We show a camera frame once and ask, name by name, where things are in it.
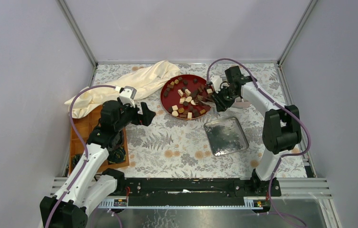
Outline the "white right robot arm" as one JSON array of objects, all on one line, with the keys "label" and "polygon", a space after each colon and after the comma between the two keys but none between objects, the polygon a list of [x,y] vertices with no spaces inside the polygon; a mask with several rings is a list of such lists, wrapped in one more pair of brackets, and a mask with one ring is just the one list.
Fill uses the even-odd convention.
[{"label": "white right robot arm", "polygon": [[207,76],[217,111],[226,111],[237,98],[245,98],[264,117],[262,141],[265,151],[245,190],[253,196],[269,195],[281,159],[301,142],[299,109],[295,105],[283,105],[275,101],[251,73],[243,75],[238,66],[225,70],[225,75],[227,86],[224,86],[221,77]]}]

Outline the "silver metal tongs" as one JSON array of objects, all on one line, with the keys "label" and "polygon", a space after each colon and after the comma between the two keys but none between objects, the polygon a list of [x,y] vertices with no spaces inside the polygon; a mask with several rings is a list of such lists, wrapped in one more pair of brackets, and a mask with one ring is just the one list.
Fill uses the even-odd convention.
[{"label": "silver metal tongs", "polygon": [[209,99],[201,95],[196,96],[196,98],[194,98],[193,100],[197,105],[216,107],[216,104],[213,99]]}]

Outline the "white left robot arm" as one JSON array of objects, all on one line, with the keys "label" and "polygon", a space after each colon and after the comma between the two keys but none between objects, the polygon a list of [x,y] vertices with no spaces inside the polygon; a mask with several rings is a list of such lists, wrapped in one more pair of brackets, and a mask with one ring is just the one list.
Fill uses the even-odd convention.
[{"label": "white left robot arm", "polygon": [[122,130],[129,124],[149,126],[155,115],[145,102],[134,107],[120,100],[105,102],[74,170],[54,196],[45,196],[40,203],[43,227],[85,228],[92,212],[109,194],[123,193],[124,174],[120,171],[108,168],[93,186],[90,183],[110,152],[123,141]]}]

